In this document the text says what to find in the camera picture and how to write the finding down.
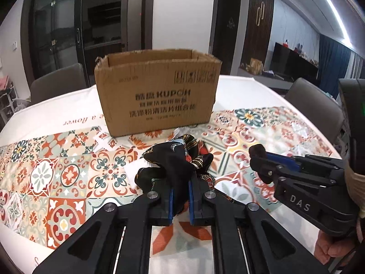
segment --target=beige sleeve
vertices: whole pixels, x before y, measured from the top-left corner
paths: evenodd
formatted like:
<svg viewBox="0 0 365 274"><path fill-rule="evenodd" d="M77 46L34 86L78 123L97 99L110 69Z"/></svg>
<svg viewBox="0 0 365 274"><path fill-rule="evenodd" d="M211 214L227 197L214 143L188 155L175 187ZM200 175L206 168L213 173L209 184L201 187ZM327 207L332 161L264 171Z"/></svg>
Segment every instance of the beige sleeve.
<svg viewBox="0 0 365 274"><path fill-rule="evenodd" d="M360 218L365 217L365 176L352 171L346 163L344 179L351 199L360 207Z"/></svg>

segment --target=robotic device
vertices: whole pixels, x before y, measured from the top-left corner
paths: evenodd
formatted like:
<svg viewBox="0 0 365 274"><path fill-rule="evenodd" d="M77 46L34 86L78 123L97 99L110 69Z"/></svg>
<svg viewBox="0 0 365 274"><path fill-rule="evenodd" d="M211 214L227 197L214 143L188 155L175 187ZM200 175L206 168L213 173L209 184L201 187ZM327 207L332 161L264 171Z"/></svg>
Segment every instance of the robotic device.
<svg viewBox="0 0 365 274"><path fill-rule="evenodd" d="M264 152L252 156L251 167L274 182L277 199L321 230L336 237L354 231L358 208L347 194L341 160ZM132 204L105 204L33 274L148 273L152 226L172 223L173 197L167 179L159 179ZM196 173L189 182L189 212L192 225L212 228L215 273L328 273L258 204L231 202Z"/></svg>

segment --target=open cardboard box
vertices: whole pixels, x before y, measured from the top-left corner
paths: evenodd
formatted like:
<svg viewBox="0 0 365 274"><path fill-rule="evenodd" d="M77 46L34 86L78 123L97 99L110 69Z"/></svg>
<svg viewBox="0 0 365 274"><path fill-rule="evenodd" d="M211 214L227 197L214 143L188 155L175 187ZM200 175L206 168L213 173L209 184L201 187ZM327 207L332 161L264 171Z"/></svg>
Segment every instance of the open cardboard box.
<svg viewBox="0 0 365 274"><path fill-rule="evenodd" d="M221 61L194 50L109 54L95 67L96 87L112 136L209 121Z"/></svg>

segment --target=hand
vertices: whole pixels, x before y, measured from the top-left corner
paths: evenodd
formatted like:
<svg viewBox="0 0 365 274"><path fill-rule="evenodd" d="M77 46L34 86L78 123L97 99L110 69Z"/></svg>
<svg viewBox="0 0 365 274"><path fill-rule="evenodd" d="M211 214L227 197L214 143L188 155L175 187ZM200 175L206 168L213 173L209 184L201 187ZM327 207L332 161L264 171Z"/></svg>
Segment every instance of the hand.
<svg viewBox="0 0 365 274"><path fill-rule="evenodd" d="M318 233L318 239L314 248L314 256L322 263L326 264L333 258L342 258L355 247L355 241L346 238L333 242L332 237L322 232Z"/></svg>

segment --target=blue strip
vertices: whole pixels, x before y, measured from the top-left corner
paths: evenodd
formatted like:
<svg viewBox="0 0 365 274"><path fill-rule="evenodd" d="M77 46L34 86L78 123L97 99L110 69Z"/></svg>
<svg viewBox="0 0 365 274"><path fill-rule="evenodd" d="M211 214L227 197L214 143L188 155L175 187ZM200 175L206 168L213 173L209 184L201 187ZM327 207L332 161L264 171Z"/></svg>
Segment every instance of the blue strip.
<svg viewBox="0 0 365 274"><path fill-rule="evenodd" d="M172 224L172 218L173 218L173 215L172 215L172 204L173 204L173 201L174 201L174 189L171 189L171 192L170 192L170 202L169 202L169 220L170 220L170 224Z"/></svg>
<svg viewBox="0 0 365 274"><path fill-rule="evenodd" d="M290 157L284 157L282 155L269 153L269 152L267 152L266 154L267 154L269 160L277 162L278 165L286 166L289 170L294 171L294 172L300 171L300 168L297 165L297 163L295 162L295 159L290 158Z"/></svg>
<svg viewBox="0 0 365 274"><path fill-rule="evenodd" d="M189 214L190 214L190 224L193 225L194 220L194 197L193 197L193 186L191 180L189 180Z"/></svg>

